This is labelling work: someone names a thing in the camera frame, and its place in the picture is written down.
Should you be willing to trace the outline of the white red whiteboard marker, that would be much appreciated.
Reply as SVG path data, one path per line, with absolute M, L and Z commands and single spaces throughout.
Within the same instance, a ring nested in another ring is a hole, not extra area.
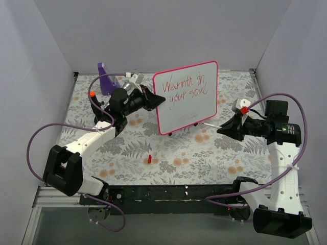
M 215 128 L 215 129 L 220 129 L 221 128 L 220 126 L 216 126 L 216 125 L 212 125 L 212 124 L 208 124 L 208 123 L 202 123 L 202 124 L 205 125 L 205 126 L 208 126 L 208 127 Z

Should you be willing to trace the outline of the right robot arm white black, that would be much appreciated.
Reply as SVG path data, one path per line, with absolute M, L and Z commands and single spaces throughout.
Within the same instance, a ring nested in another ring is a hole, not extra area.
M 232 119 L 217 130 L 232 139 L 244 140 L 245 136 L 263 137 L 271 157 L 271 185 L 267 198 L 255 179 L 237 177 L 231 190 L 232 199 L 246 203 L 253 211 L 256 232 L 294 239 L 312 228 L 312 219 L 303 213 L 298 189 L 298 167 L 294 162 L 299 156 L 301 129 L 289 123 L 288 102 L 268 100 L 262 119 L 248 116 L 251 102 L 237 99 L 232 105 Z

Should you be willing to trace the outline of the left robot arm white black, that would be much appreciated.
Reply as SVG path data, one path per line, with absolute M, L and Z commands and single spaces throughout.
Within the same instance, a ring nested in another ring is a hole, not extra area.
M 75 141 L 50 149 L 43 181 L 69 197 L 77 193 L 88 194 L 97 204 L 104 204 L 109 197 L 108 185 L 99 178 L 85 174 L 83 162 L 124 130 L 128 115 L 139 109 L 152 111 L 165 100 L 144 85 L 131 93 L 118 88 L 112 92 L 108 106 L 102 111 L 96 97 L 92 96 L 90 102 L 96 125 Z

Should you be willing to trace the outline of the pink framed whiteboard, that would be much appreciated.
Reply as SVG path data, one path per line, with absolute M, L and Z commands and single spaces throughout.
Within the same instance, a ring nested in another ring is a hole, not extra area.
M 168 135 L 214 117 L 218 112 L 218 62 L 157 72 L 154 94 L 166 100 L 156 108 L 158 130 Z

